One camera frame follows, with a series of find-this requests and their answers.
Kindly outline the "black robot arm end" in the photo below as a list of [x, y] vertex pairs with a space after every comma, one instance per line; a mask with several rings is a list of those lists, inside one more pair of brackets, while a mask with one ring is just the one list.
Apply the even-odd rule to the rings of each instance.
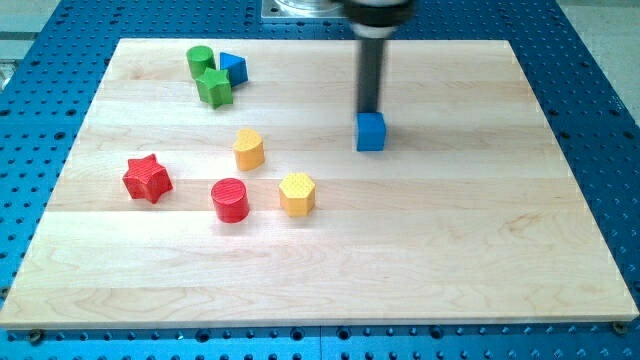
[[354, 33], [362, 38], [384, 39], [409, 21], [415, 0], [339, 0]]

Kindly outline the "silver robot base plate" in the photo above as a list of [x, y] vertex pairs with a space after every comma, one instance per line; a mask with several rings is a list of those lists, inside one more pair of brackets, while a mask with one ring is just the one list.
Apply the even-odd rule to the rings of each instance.
[[342, 4], [331, 0], [261, 0], [261, 17], [271, 20], [343, 18]]

